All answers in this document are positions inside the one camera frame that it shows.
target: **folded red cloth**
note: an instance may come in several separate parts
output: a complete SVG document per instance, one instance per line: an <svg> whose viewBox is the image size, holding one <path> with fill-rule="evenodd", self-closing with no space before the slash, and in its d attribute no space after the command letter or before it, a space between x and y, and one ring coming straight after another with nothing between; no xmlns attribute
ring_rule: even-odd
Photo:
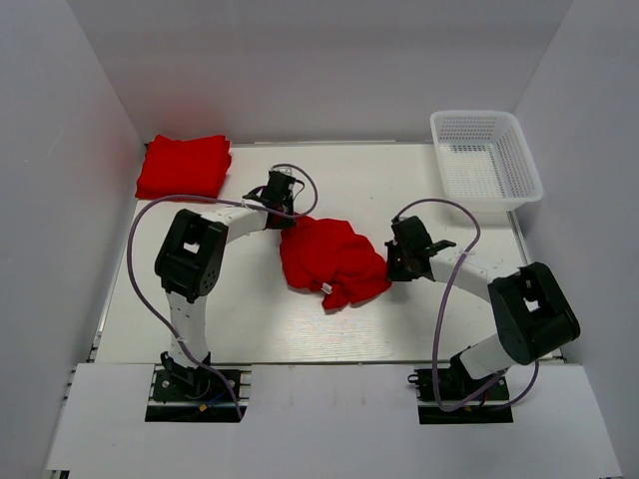
<svg viewBox="0 0 639 479"><path fill-rule="evenodd" d="M149 144L136 197L165 195L216 198L231 165L231 143L222 135L182 142L162 135Z"/></svg>

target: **crumpled red cloth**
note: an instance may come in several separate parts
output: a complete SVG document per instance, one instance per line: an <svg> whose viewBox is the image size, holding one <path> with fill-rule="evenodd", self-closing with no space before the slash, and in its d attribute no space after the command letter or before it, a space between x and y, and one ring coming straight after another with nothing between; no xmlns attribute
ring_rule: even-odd
<svg viewBox="0 0 639 479"><path fill-rule="evenodd" d="M390 287L385 260L349 222L300 218L282 230L280 256L289 286L330 291L324 309L357 304Z"/></svg>

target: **white plastic basket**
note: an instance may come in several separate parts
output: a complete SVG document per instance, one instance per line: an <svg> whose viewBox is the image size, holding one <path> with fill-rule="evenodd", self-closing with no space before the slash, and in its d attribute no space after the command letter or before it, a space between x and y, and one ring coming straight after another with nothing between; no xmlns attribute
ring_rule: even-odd
<svg viewBox="0 0 639 479"><path fill-rule="evenodd" d="M450 110L433 113L430 126L447 198L474 213L505 213L543 196L514 116Z"/></svg>

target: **white backdrop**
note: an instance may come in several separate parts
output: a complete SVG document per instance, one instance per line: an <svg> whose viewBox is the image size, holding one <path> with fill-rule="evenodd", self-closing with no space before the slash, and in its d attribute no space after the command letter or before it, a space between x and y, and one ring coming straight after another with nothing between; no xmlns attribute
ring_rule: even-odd
<svg viewBox="0 0 639 479"><path fill-rule="evenodd" d="M0 476L39 478L142 144L63 0L0 2Z"/></svg>
<svg viewBox="0 0 639 479"><path fill-rule="evenodd" d="M144 140L423 140L512 111L571 0L69 0Z"/></svg>
<svg viewBox="0 0 639 479"><path fill-rule="evenodd" d="M576 0L516 115L544 200L519 215L581 321L584 364L624 477L639 477L639 3Z"/></svg>

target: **red cloth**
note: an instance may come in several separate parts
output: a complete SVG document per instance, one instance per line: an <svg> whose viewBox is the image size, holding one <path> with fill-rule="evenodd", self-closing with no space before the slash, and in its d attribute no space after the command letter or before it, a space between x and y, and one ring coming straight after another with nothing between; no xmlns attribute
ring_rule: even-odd
<svg viewBox="0 0 639 479"><path fill-rule="evenodd" d="M216 198L231 165L231 143L222 135L181 142L162 135L149 144L136 197L166 195Z"/></svg>
<svg viewBox="0 0 639 479"><path fill-rule="evenodd" d="M366 301L390 287L386 262L349 222L300 218L297 226L282 230L280 256L291 287L332 287L321 303L324 309Z"/></svg>

